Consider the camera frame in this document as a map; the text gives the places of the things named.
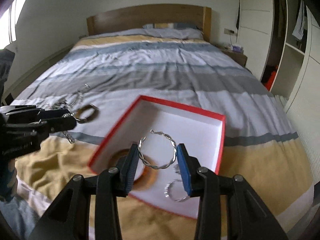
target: bed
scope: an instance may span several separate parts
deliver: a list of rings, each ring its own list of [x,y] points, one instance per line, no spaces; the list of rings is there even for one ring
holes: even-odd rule
[[[195,24],[203,38],[192,29],[142,29],[145,24],[174,22]],[[208,43],[210,8],[134,6],[89,17],[87,26],[90,36],[81,39],[13,102],[47,108],[61,97],[71,102],[88,84],[91,89],[80,105],[93,104],[100,110],[97,119],[70,131],[75,144],[60,133],[52,134],[42,143],[41,151],[16,160],[19,196],[12,205],[33,217],[21,215],[10,222],[21,225],[15,230],[22,238],[28,235],[26,227],[36,223],[73,175],[93,175],[87,167],[92,154],[139,95],[224,114],[220,174],[242,174],[286,232],[309,212],[314,186],[298,134],[272,94],[245,68]],[[6,217],[6,207],[0,208]],[[193,219],[169,214],[130,196],[118,200],[118,209],[124,239],[193,239]],[[292,239],[305,227],[300,226]],[[223,213],[223,239],[226,232]]]

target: silver ring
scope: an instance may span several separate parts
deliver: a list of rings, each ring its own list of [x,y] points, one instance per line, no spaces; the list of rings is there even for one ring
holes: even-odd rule
[[[158,170],[158,169],[166,169],[168,168],[172,163],[175,162],[176,158],[177,158],[177,145],[176,145],[176,142],[171,138],[171,136],[169,134],[166,134],[166,133],[163,133],[163,132],[155,132],[153,130],[150,130],[150,133],[151,134],[158,134],[158,135],[163,135],[164,137],[166,137],[168,140],[170,140],[172,146],[173,146],[173,157],[172,159],[169,161],[169,163],[167,164],[164,164],[164,165],[161,165],[161,166],[157,166],[157,165],[151,165],[150,162],[148,162],[143,154],[141,153],[141,147],[142,147],[142,143],[144,142],[144,140],[147,138],[146,136],[141,138],[140,141],[139,141],[139,144],[138,144],[138,151],[139,151],[139,158],[142,160],[143,164],[148,166],[148,167],[151,167],[155,170]]]
[[[184,202],[186,201],[187,199],[189,199],[190,197],[188,195],[184,196],[183,198],[179,198],[179,199],[174,199],[171,195],[171,188],[173,186],[173,184],[175,182],[182,182],[182,179],[174,179],[173,181],[171,181],[169,184],[167,184],[164,188],[164,194],[165,194],[165,197],[168,197],[170,199],[172,199],[173,201],[175,202]]]

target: window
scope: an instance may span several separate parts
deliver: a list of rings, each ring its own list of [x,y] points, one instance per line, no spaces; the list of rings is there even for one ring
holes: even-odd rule
[[[0,49],[16,40],[16,24],[26,0],[14,0],[0,18]]]

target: screw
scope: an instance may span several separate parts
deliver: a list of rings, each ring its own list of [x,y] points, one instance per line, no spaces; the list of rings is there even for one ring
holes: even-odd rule
[[[241,175],[236,175],[234,176],[235,181],[237,182],[242,182],[243,181],[243,177]]]
[[[79,180],[81,180],[81,178],[82,178],[82,176],[81,175],[75,175],[75,176],[73,176],[73,180],[74,181],[79,181]]]
[[[198,169],[198,171],[201,172],[201,173],[206,173],[206,172],[208,172],[208,169],[206,167],[200,167]]]
[[[111,174],[117,174],[118,173],[118,171],[119,171],[119,169],[117,168],[117,167],[111,167],[111,168],[109,168],[109,173],[111,173]]]

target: nightstand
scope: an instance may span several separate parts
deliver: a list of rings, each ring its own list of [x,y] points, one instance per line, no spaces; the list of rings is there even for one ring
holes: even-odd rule
[[[245,64],[247,63],[248,57],[244,55],[243,53],[235,52],[232,50],[225,49],[223,47],[217,47],[220,49],[224,54],[231,57],[235,62],[237,62],[240,66],[245,67]]]

